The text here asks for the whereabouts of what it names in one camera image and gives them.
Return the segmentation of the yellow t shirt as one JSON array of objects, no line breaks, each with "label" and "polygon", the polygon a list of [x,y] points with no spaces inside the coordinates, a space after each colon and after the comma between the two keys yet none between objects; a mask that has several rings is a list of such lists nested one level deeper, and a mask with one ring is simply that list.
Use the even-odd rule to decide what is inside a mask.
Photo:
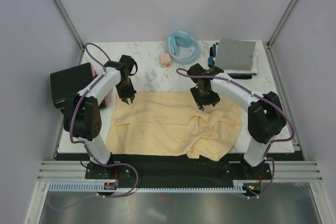
[{"label": "yellow t shirt", "polygon": [[241,108],[223,95],[219,104],[201,111],[190,92],[142,92],[130,105],[116,102],[106,146],[113,154],[218,161],[241,128]]}]

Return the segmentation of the small pink cube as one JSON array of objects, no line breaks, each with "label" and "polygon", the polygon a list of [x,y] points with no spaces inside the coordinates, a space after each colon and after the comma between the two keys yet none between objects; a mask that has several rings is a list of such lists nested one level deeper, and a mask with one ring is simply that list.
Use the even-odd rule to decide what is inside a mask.
[{"label": "small pink cube", "polygon": [[168,53],[161,54],[159,56],[159,59],[160,59],[160,65],[162,68],[168,68],[172,65],[172,60]]}]

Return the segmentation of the black pink drawer organizer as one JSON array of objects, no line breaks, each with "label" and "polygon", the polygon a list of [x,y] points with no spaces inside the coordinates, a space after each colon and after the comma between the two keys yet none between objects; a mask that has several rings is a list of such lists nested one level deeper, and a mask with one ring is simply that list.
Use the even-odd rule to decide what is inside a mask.
[{"label": "black pink drawer organizer", "polygon": [[64,113],[65,98],[85,88],[97,75],[91,63],[51,73],[51,97],[55,108]]}]

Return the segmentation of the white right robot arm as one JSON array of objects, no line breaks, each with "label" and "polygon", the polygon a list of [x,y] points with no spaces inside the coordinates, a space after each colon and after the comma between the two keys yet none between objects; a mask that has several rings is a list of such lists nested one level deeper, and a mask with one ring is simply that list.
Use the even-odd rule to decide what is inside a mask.
[{"label": "white right robot arm", "polygon": [[218,67],[206,70],[195,64],[186,71],[186,76],[196,84],[191,94],[199,110],[219,104],[222,94],[247,113],[251,140],[240,172],[245,178],[254,178],[259,173],[259,165],[266,159],[271,140],[287,125],[278,95],[272,91],[267,94],[253,92]]}]

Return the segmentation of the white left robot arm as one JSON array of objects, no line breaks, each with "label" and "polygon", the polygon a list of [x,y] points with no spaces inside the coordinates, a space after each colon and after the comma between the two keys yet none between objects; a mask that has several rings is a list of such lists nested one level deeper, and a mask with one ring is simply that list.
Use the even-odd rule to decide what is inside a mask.
[{"label": "white left robot arm", "polygon": [[122,55],[118,62],[106,62],[103,73],[85,88],[65,98],[64,130],[69,132],[71,143],[84,146],[91,162],[98,164],[97,173],[103,178],[114,175],[115,165],[109,162],[112,154],[100,134],[102,119],[99,106],[113,89],[117,90],[122,102],[133,102],[136,94],[130,79],[134,75],[133,69],[138,69],[136,61]]}]

